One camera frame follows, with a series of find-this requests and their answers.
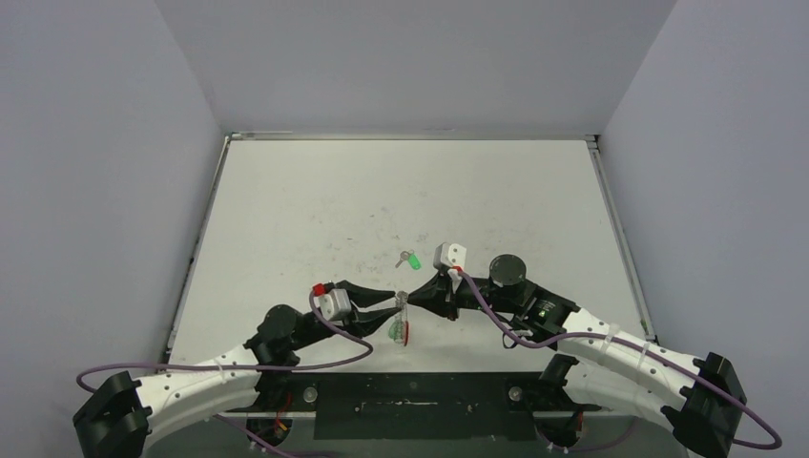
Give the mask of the large keyring with small rings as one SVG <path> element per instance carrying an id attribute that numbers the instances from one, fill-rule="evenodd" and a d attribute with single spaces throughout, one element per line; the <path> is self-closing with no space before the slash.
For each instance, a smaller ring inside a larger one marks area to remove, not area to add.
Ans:
<path id="1" fill-rule="evenodd" d="M 397 313 L 388 328 L 388 338 L 394 343 L 406 347 L 409 343 L 409 320 L 407 316 L 408 293 L 399 291 L 395 295 L 395 306 Z"/>

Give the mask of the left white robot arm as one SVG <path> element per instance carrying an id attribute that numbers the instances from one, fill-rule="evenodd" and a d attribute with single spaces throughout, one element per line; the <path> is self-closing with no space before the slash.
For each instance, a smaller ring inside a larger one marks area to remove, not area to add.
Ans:
<path id="1" fill-rule="evenodd" d="M 398 314 L 379 303 L 395 298 L 349 281 L 319 283 L 307 313 L 272 306 L 245 343 L 198 364 L 162 364 L 134 378 L 124 365 L 107 378 L 73 415 L 86 457 L 138 457 L 163 439 L 222 412 L 256 406 L 269 411 L 283 401 L 289 374 L 300 368 L 297 351 L 339 335 L 373 347 L 366 337 Z"/>

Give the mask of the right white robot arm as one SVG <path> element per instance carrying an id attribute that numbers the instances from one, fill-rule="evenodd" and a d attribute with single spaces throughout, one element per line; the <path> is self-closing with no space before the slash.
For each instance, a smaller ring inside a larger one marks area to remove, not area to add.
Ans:
<path id="1" fill-rule="evenodd" d="M 665 427 L 701 457 L 726 457 L 736 442 L 747 397 L 728 359 L 716 353 L 699 358 L 635 337 L 530 281 L 515 255 L 496 257 L 485 278 L 439 261 L 436 275 L 410 292 L 408 302 L 450 320 L 463 309 L 494 321 L 507 314 L 498 325 L 518 345 L 546 344 L 572 357 L 575 374 L 555 372 L 539 384 L 550 408 L 574 402 L 631 414 Z"/>

